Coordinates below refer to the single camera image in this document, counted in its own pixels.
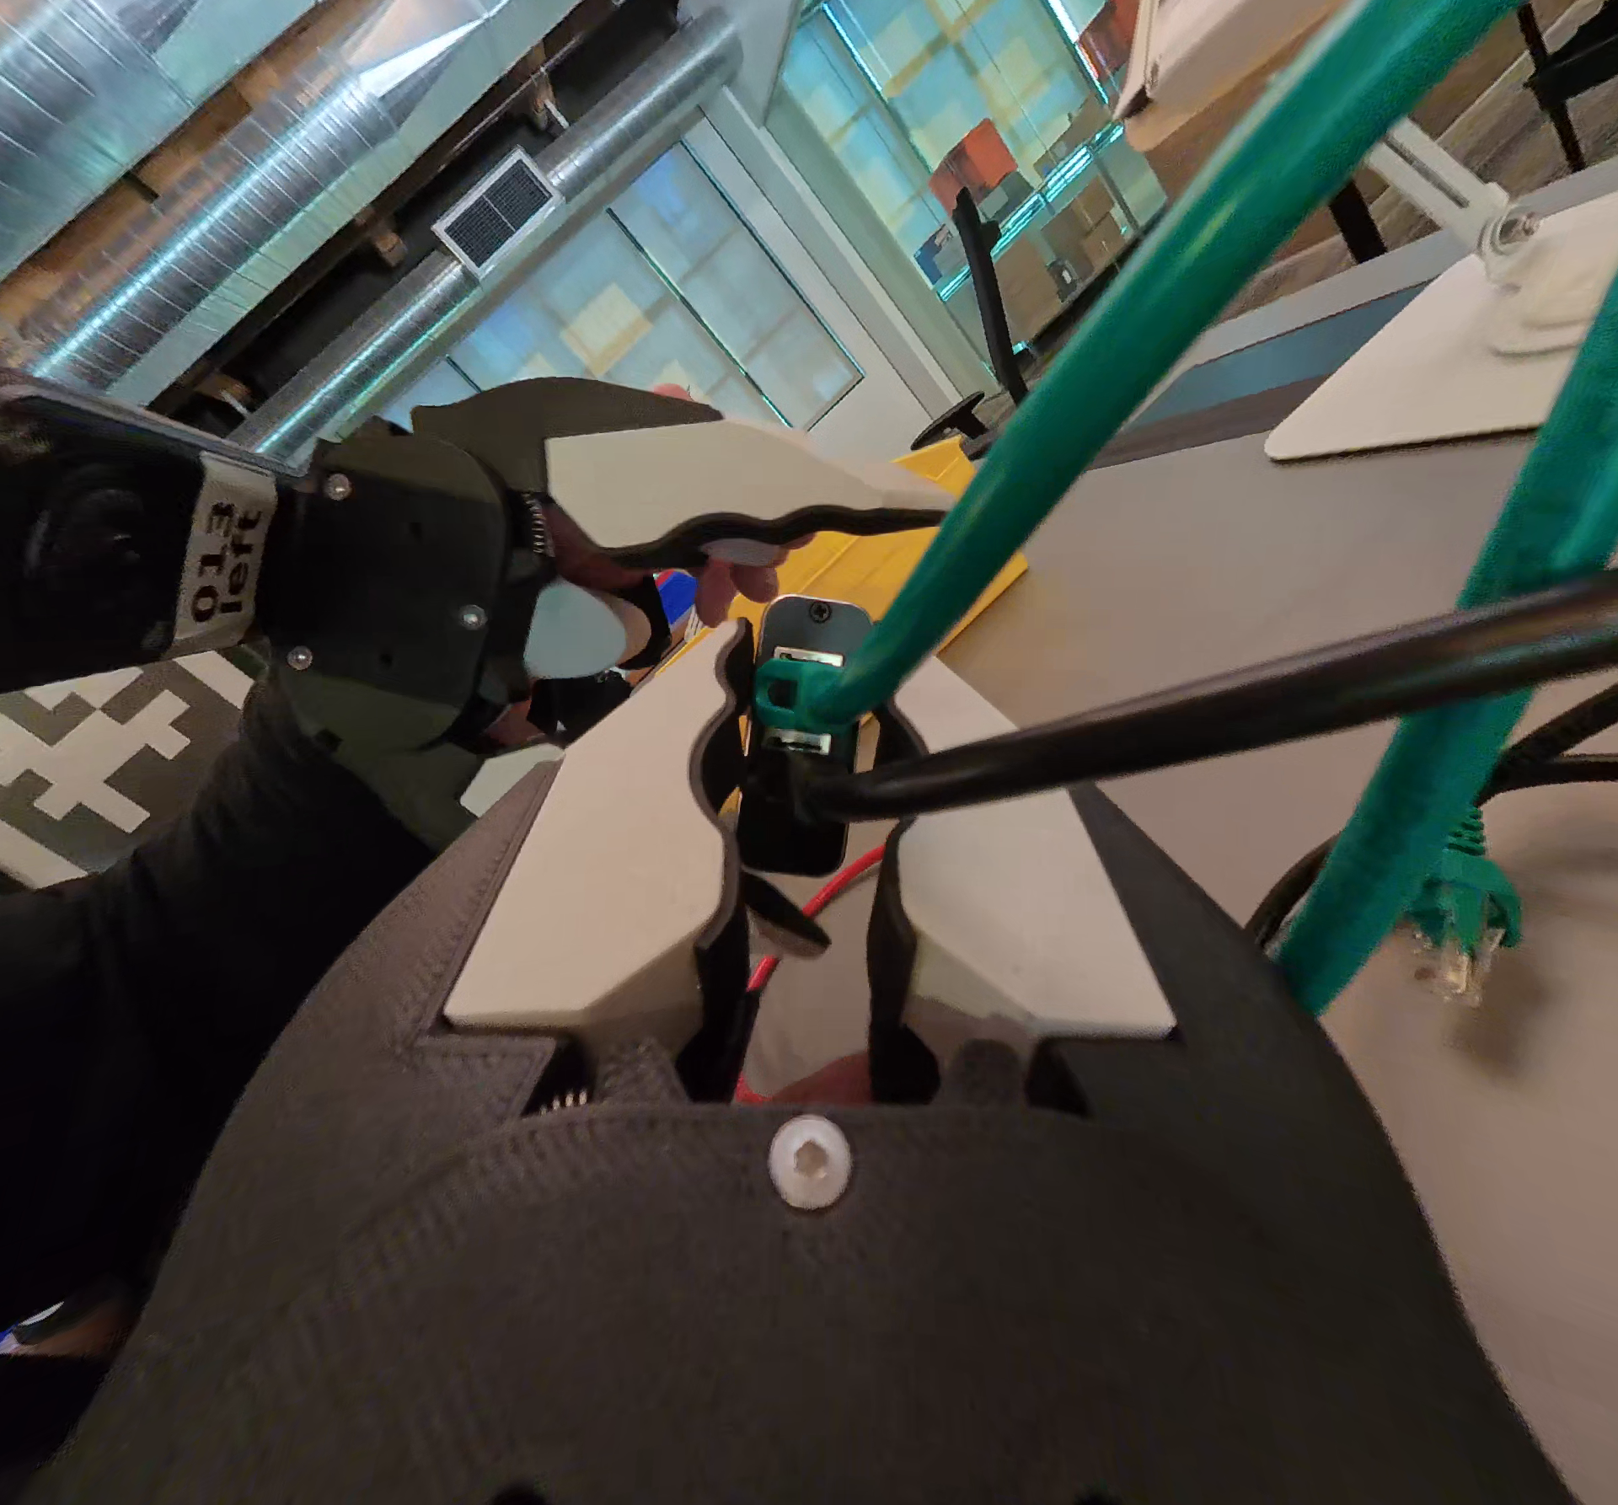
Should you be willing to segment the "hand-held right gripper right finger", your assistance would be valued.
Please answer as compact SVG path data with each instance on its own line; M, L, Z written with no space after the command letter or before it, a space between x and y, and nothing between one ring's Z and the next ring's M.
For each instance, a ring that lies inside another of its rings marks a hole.
M891 813L865 934L868 1073L929 1099L964 1047L1162 1040L1177 1021L1075 794Z

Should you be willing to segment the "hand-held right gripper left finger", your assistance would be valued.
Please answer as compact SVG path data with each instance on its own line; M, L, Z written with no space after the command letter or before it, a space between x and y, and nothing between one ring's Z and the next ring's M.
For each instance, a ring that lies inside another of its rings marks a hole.
M738 686L754 629L709 631L567 749L445 1000L454 1030L693 1037L738 906Z

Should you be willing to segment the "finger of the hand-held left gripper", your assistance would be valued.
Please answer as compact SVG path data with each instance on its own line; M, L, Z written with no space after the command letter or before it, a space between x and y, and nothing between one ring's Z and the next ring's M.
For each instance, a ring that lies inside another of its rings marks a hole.
M938 527L955 496L894 463L829 457L731 418L548 433L542 490L617 563L685 563L716 544Z
M523 639L525 672L603 672L657 665L673 645L653 572L610 581L555 574L539 587Z

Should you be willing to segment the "yellow plastic bin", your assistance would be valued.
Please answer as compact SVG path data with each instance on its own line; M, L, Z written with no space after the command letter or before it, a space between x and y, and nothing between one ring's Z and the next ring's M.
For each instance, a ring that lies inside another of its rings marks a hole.
M960 496L976 473L976 463L967 459L960 445L962 440L959 437L950 437L948 440L903 454L896 464L936 483L936 487L945 492ZM931 535L931 528L862 537L839 532L818 534L808 544L794 549L780 565L778 593L782 596L846 601L860 607L877 622L896 600L900 587L915 572ZM974 605L967 608L959 622L945 634L940 648L950 645L966 626L986 612L1025 574L1025 554L1016 551L983 589ZM749 622L752 626L756 645L761 643L763 610L763 605L742 600L733 603L728 612L731 620ZM709 638L711 629L699 626L693 613L688 613L686 624L692 626L688 634L676 639L662 662L650 672L631 672L631 683L662 672L685 655L692 645Z

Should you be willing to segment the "black ethernet splitter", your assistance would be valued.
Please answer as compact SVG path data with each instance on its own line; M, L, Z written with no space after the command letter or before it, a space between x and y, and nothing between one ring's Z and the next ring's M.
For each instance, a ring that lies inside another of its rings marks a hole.
M841 667L860 646L872 620L860 605L804 596L778 598L757 629L757 672L770 662ZM853 773L860 726L810 730L794 716L796 678L751 714L738 806L738 856L764 874L832 875L846 851L842 822L810 822L792 797L796 757L808 773Z

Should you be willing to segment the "person's left forearm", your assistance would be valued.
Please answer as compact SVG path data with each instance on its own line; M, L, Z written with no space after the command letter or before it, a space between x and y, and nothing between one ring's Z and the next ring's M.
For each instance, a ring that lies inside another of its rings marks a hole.
M515 853L560 806L529 776L480 828L463 794L503 737L353 764L289 685L253 691L197 801L97 875L3 903L3 1326L95 1279L147 1284L130 1361L3 1356L3 1494L72 1442L161 1467L206 1414L331 1439L421 1414L430 1324L492 1309L463 1220L542 1167L530 1121L593 1099L567 1035L449 1024L449 990ZM430 867L466 828L471 839Z

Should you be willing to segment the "person's left hand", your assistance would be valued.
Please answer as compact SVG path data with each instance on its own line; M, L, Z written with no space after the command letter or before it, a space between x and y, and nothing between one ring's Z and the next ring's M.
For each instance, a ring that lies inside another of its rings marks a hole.
M648 572L624 567L594 548L582 530L556 504L542 508L548 537L562 579L584 589L626 598ZM709 553L695 572L693 610L702 626L719 626L735 600L768 605L778 594L778 567L796 548L768 548L763 560L742 563Z

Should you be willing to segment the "black stand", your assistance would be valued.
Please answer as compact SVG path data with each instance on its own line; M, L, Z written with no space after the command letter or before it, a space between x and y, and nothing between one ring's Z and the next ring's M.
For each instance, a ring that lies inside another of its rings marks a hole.
M1009 322L1000 296L988 225L967 187L960 187L952 220L959 229L964 248L969 279L973 282L981 327L986 343L988 364L1000 392L1007 402L1007 411L1000 423L985 423L979 416L983 393L973 393L967 398L950 405L936 416L912 440L910 452L919 452L952 442L969 463L979 463L990 449L997 445L1002 431L1009 426L1011 414L1021 405L1028 392L1028 381L1021 371Z

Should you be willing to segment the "white vent grille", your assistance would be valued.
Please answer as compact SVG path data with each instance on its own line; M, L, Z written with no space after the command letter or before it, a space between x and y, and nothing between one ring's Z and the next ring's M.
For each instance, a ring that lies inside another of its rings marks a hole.
M563 197L522 145L501 156L431 225L433 239L475 279L485 279Z

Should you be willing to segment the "checkered pattern board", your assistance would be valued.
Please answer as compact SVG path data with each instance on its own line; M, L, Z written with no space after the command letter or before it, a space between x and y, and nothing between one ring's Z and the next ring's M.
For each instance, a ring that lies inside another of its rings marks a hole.
M232 745L262 667L209 650L5 693L3 893L102 872L175 822Z

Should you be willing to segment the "round silver ventilation duct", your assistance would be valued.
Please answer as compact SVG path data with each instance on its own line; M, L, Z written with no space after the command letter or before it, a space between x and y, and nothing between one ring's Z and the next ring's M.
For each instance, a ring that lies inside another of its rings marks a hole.
M501 287L679 137L738 69L719 7L586 0L414 159L334 182L381 111L353 76L305 64L125 229L81 253L20 320L3 364L97 398L232 430L270 400L270 430L312 430L416 364L442 326ZM532 152L563 204L482 281L433 222L503 154Z

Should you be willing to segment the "rectangular silver ventilation duct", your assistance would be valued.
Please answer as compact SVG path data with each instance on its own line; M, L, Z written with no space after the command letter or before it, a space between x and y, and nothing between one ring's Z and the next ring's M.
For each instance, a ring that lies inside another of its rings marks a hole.
M582 0L3 0L3 275L308 19L307 66L381 111L352 168L393 173Z

